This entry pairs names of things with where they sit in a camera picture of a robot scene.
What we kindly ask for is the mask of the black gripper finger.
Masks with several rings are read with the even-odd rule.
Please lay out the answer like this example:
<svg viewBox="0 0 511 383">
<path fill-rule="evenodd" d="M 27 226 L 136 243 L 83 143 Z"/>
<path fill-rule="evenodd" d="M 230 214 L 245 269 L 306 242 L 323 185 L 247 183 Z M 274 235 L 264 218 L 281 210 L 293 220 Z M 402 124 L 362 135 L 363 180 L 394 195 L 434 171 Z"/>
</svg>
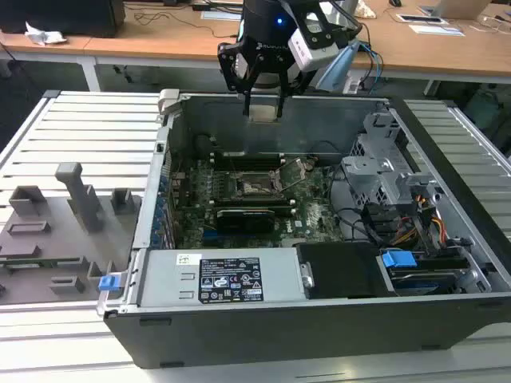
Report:
<svg viewBox="0 0 511 383">
<path fill-rule="evenodd" d="M 241 55 L 247 61 L 248 72 L 240 77 L 236 73 L 236 59 Z M 243 114 L 249 116 L 252 89 L 262 73 L 264 55 L 256 53 L 255 46 L 248 41 L 240 41 L 235 44 L 220 43 L 218 45 L 217 58 L 220 69 L 224 75 L 227 87 L 244 96 Z"/>
<path fill-rule="evenodd" d="M 280 118 L 283 115 L 284 102 L 288 97 L 294 95 L 303 94 L 309 84 L 311 83 L 311 73 L 298 72 L 298 75 L 293 81 L 288 80 L 288 69 L 287 63 L 283 58 L 277 58 L 276 61 L 277 73 L 279 75 L 279 99 L 277 104 L 276 117 Z"/>
</svg>

